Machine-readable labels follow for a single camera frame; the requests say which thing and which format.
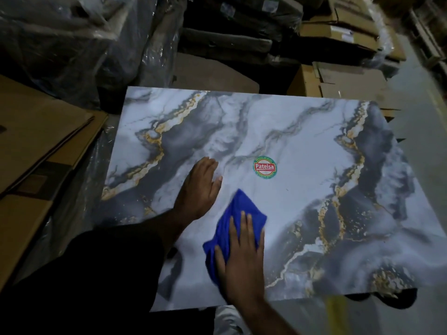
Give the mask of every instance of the table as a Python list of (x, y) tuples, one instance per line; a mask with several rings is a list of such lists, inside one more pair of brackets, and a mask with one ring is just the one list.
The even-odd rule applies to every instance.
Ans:
[(204, 156), (222, 188), (177, 241), (153, 310), (225, 304), (202, 244), (238, 188), (268, 217), (269, 300), (447, 281), (447, 237), (375, 103), (129, 87), (97, 218), (172, 208)]

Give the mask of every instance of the patelsa sticker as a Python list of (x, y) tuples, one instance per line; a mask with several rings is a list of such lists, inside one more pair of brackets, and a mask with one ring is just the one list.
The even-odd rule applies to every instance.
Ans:
[(253, 169), (258, 176), (264, 179), (271, 179), (276, 175), (277, 171), (275, 161), (267, 156), (260, 156), (255, 159)]

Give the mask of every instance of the gray floor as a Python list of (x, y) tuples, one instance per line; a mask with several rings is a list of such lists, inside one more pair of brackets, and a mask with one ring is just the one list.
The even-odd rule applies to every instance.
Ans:
[[(389, 84), (405, 93), (406, 103), (390, 126), (397, 137), (406, 138), (400, 145), (447, 231), (447, 107), (409, 39), (404, 35), (399, 39), (407, 61)], [(338, 299), (335, 309), (321, 299), (282, 301), (274, 307), (302, 335), (447, 334), (447, 285), (420, 289), (416, 303), (407, 310), (390, 308), (377, 298)]]

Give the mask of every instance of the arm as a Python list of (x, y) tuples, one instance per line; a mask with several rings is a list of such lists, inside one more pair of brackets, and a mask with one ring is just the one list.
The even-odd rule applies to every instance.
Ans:
[(174, 207), (164, 214), (74, 238), (61, 257), (4, 290), (0, 312), (149, 311), (166, 254), (182, 231), (215, 202), (222, 182), (212, 182), (216, 168), (217, 162), (208, 157), (196, 163)]
[(256, 250), (251, 215), (241, 213), (240, 237), (230, 219), (230, 258), (225, 264), (219, 246), (215, 257), (224, 294), (254, 335), (297, 335), (264, 298), (264, 231)]

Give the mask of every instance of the black sleeve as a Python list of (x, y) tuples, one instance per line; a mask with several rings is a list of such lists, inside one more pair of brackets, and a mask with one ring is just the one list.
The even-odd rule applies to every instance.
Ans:
[(4, 291), (0, 312), (148, 312), (164, 261), (163, 245), (155, 234), (120, 233), (120, 228), (73, 239), (61, 257)]

